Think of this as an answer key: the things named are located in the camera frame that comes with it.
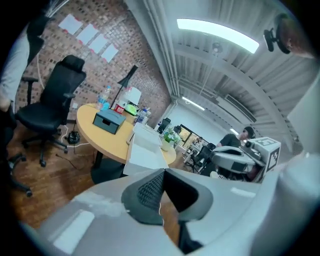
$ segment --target table leg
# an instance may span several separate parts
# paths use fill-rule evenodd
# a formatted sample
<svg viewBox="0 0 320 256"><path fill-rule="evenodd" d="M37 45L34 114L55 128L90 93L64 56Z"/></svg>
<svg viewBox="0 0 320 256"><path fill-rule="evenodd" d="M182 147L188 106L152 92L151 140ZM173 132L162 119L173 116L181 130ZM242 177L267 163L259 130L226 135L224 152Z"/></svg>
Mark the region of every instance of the table leg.
<svg viewBox="0 0 320 256"><path fill-rule="evenodd" d="M94 161L94 164L93 164L93 168L99 168L101 166L101 161L102 161L102 157L104 155L100 152L100 151L97 151L96 153L96 156L95 156L95 161Z"/></svg>
<svg viewBox="0 0 320 256"><path fill-rule="evenodd" d="M185 160L183 161L184 163L186 163L190 158L191 158L191 154L193 153L193 149L190 151L190 153L188 154L188 156L185 158Z"/></svg>
<svg viewBox="0 0 320 256"><path fill-rule="evenodd" d="M107 182L121 177L124 175L124 163L117 162L111 158L103 158L101 152L96 153L95 161L91 169L91 178L94 184Z"/></svg>

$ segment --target plastic bottle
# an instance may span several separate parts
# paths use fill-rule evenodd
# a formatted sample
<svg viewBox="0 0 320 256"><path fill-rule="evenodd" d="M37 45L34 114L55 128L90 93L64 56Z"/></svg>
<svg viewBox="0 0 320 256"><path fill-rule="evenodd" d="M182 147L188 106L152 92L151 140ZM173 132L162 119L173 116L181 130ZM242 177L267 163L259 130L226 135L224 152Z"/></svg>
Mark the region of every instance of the plastic bottle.
<svg viewBox="0 0 320 256"><path fill-rule="evenodd" d="M150 115L151 115L151 112L150 112L150 111L147 111L147 112L146 112L146 115L145 115L145 117L144 117L144 119L143 119L143 121L141 122L144 126L147 124Z"/></svg>
<svg viewBox="0 0 320 256"><path fill-rule="evenodd" d="M155 130L155 131L158 131L158 128L160 127L160 125L161 125L161 122L159 122L159 123L154 127L154 130Z"/></svg>
<svg viewBox="0 0 320 256"><path fill-rule="evenodd" d="M138 118L136 119L136 123L142 123L143 120L147 117L147 110L144 108L141 112Z"/></svg>
<svg viewBox="0 0 320 256"><path fill-rule="evenodd" d="M104 106L104 104L107 102L107 99L109 98L109 95L111 93L111 86L107 86L104 91L102 91L98 95L98 100L96 103L96 109L101 110Z"/></svg>

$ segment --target desk lamp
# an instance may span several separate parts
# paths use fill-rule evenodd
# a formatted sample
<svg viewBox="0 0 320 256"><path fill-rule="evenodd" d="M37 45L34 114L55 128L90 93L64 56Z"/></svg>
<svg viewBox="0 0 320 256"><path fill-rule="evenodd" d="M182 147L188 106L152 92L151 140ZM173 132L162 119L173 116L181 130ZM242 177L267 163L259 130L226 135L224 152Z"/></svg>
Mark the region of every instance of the desk lamp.
<svg viewBox="0 0 320 256"><path fill-rule="evenodd" d="M116 101L119 93L121 92L121 89L122 89L123 87L124 87L124 88L127 88L127 87L128 87L129 80L130 80L130 78L134 75L134 73L136 72L137 68L138 68L138 67L137 67L136 65L134 65L134 66L131 68L131 70L129 71L129 73L126 75L126 77L123 78L122 80L120 80L120 81L118 82L118 84L121 85L121 88L119 89L119 91L117 92L116 96L114 97L114 100L113 100L112 104L110 105L110 109L111 109L111 108L113 107L113 105L115 104L115 101Z"/></svg>

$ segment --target wooden table top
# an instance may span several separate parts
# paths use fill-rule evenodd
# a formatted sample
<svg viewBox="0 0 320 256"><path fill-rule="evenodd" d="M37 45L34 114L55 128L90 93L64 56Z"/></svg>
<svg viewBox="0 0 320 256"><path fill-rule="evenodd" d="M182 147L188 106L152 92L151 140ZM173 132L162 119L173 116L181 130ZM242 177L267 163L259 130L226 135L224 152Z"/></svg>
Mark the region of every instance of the wooden table top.
<svg viewBox="0 0 320 256"><path fill-rule="evenodd" d="M98 110L95 104L82 105L76 113L76 123L81 135L98 151L105 156L126 163L129 145L127 138L130 136L133 125L124 121L116 134L105 131L93 124ZM169 165L176 159L176 151L173 147L169 151L163 151L166 163Z"/></svg>

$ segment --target light fixture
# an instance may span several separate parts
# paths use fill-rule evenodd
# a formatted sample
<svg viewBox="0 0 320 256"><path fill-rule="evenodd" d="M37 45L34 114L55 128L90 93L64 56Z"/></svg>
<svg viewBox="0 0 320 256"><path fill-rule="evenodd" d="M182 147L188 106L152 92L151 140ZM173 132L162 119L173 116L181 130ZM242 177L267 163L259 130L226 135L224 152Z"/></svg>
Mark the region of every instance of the light fixture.
<svg viewBox="0 0 320 256"><path fill-rule="evenodd" d="M205 109L202 106L199 106L198 104L194 103L193 101L191 101L188 98L182 97L183 100L185 100L186 102L191 103L192 105L196 106L197 108L201 109L202 111L204 111Z"/></svg>
<svg viewBox="0 0 320 256"><path fill-rule="evenodd" d="M233 132L235 135L239 135L239 133L237 133L234 129L230 129L231 132Z"/></svg>
<svg viewBox="0 0 320 256"><path fill-rule="evenodd" d="M255 40L226 26L204 20L188 18L178 18L176 22L181 30L194 30L218 36L245 48L253 54L259 47L259 43Z"/></svg>

